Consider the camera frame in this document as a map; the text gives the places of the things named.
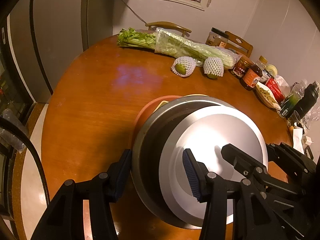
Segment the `white paper sheet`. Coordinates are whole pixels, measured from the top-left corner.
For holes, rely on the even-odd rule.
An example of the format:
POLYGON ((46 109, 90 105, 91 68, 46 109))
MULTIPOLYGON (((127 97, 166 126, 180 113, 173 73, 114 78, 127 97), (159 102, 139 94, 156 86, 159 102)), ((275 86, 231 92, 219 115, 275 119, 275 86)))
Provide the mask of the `white paper sheet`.
POLYGON ((303 137, 303 129, 300 127, 294 128, 292 133, 293 148, 298 152, 304 154, 302 137, 303 137))

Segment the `white dish with vegetables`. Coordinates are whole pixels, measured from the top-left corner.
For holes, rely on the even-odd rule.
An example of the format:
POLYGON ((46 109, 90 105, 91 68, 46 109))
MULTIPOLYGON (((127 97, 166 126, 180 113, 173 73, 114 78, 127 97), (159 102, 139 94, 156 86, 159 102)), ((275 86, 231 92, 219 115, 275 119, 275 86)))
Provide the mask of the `white dish with vegetables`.
POLYGON ((276 101, 272 91, 264 84, 257 82, 255 85, 255 93, 258 98, 268 107, 275 110, 281 110, 280 105, 276 101))

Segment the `yellow-lid glass jar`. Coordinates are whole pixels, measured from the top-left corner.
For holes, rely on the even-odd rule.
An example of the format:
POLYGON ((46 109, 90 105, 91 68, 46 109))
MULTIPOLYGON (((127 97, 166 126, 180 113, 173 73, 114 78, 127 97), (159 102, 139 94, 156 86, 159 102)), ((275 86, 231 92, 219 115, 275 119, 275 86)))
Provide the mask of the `yellow-lid glass jar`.
POLYGON ((267 65, 267 59, 265 59, 262 55, 257 59, 255 63, 261 70, 264 70, 267 65))

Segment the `glass jar black lid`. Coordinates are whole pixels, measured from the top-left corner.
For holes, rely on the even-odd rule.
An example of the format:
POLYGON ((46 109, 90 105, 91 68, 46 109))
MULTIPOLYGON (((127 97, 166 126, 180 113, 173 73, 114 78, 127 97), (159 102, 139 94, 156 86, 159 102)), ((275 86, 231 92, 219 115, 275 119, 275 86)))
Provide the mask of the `glass jar black lid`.
POLYGON ((229 36, 219 29, 212 28, 206 40, 206 44, 214 47, 225 48, 228 43, 229 36))

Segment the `foam-netted fruit left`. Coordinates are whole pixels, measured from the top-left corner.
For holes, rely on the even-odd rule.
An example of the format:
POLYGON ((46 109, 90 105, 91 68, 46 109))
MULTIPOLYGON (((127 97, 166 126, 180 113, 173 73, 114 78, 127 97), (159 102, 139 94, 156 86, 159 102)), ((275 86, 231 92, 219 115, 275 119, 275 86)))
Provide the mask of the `foam-netted fruit left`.
POLYGON ((177 58, 172 64, 171 71, 180 77, 189 77, 196 68, 196 61, 189 56, 177 58))

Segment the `large steel plate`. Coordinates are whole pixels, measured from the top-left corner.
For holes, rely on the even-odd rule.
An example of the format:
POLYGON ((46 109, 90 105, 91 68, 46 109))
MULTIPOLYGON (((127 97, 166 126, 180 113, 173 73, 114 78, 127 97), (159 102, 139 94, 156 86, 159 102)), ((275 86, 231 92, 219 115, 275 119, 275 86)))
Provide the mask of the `large steel plate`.
POLYGON ((188 227, 167 206, 159 184, 159 161, 169 134, 184 118, 209 106, 232 105, 209 96, 183 96, 153 112, 144 122, 133 145, 132 179, 144 205, 164 222, 185 229, 188 227))

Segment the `wooden chair arched back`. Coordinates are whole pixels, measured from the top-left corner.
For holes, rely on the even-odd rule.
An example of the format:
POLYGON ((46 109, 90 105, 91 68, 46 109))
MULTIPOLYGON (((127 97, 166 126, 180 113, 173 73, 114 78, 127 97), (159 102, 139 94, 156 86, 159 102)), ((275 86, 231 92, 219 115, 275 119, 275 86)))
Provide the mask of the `wooden chair arched back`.
POLYGON ((154 28, 164 28, 164 29, 179 31, 182 34, 182 37, 184 37, 186 34, 192 33, 192 31, 188 28, 185 28, 178 24, 167 22, 167 21, 146 23, 145 26, 148 27, 148 30, 152 30, 154 28))

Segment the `grey refrigerator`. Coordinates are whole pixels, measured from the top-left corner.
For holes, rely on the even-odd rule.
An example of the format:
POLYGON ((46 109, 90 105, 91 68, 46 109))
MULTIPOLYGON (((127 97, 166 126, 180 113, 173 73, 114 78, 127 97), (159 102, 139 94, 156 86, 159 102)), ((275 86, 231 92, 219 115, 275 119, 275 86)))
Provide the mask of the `grey refrigerator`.
POLYGON ((83 51, 112 35, 114 0, 18 0, 1 22, 1 76, 17 103, 47 102, 83 51))

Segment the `red tissue pack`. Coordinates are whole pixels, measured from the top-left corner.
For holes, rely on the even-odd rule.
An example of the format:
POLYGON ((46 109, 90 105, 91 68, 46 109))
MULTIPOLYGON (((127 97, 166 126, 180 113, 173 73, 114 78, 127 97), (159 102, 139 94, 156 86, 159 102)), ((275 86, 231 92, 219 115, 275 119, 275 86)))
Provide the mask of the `red tissue pack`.
POLYGON ((291 88, 288 85, 288 83, 280 75, 276 75, 276 77, 274 78, 269 78, 266 81, 265 85, 271 90, 277 103, 281 103, 289 95, 291 91, 291 88))

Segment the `orange plastic plate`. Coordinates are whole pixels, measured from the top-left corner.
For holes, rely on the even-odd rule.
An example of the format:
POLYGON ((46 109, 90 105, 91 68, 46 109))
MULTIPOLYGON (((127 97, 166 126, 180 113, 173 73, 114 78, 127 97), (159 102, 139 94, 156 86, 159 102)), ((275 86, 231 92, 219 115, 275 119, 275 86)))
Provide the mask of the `orange plastic plate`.
POLYGON ((181 96, 178 95, 166 95, 166 96, 161 96, 158 97, 149 103, 147 103, 138 113, 136 116, 135 122, 133 124, 133 130, 129 138, 129 143, 128 146, 130 148, 133 148, 135 138, 140 131, 141 127, 143 126, 144 122, 148 119, 148 117, 153 113, 155 108, 160 104, 161 101, 167 100, 167 101, 172 101, 175 99, 181 98, 181 96))

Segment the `foam-netted fruit right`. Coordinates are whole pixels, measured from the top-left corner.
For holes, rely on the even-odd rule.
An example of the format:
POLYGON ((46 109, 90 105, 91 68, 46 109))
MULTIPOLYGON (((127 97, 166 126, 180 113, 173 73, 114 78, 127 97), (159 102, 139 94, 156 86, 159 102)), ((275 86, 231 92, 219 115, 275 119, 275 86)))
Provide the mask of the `foam-netted fruit right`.
POLYGON ((219 57, 209 57, 203 64, 204 74, 210 79, 223 77, 224 67, 223 62, 219 57))

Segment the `cream shell-shaped plate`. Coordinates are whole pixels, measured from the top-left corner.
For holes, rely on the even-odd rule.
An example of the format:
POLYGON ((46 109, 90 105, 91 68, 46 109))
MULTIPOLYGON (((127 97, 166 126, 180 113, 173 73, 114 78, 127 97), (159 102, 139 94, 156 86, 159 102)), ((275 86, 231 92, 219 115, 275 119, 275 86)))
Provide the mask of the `cream shell-shaped plate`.
MULTIPOLYGON (((204 94, 190 94, 190 95, 186 95, 186 96, 197 96, 197 95, 199 95, 199 96, 208 96, 208 95, 204 95, 204 94)), ((155 110, 153 112, 157 111, 160 107, 164 106, 168 102, 169 101, 167 101, 167 100, 161 101, 160 104, 155 108, 155 110)))

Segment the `wooden chair cutout back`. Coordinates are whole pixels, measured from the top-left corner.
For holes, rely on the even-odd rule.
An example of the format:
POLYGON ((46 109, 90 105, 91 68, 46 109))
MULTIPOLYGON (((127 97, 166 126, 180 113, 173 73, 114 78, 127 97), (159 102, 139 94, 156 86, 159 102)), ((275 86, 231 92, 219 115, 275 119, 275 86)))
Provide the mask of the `wooden chair cutout back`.
POLYGON ((250 43, 230 31, 225 31, 225 34, 228 35, 228 43, 225 46, 226 49, 234 50, 246 57, 251 56, 253 46, 250 43))

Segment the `brown sauce jar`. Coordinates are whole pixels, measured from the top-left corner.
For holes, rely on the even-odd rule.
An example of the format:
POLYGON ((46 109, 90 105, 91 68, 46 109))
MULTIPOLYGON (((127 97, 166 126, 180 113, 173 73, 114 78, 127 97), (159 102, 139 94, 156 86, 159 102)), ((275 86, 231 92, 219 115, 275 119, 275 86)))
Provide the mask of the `brown sauce jar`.
POLYGON ((247 69, 253 64, 254 62, 252 60, 243 55, 229 72, 238 79, 241 79, 245 75, 247 69))

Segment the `black thermos bottle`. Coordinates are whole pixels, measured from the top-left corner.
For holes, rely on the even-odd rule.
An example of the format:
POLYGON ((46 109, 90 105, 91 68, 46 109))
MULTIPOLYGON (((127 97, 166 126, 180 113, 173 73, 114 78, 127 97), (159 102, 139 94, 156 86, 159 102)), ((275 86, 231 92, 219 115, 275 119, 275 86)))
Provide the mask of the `black thermos bottle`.
POLYGON ((299 118, 303 118, 310 109, 316 104, 319 97, 319 83, 314 81, 304 90, 304 96, 297 102, 286 118, 288 119, 293 113, 297 113, 299 118))

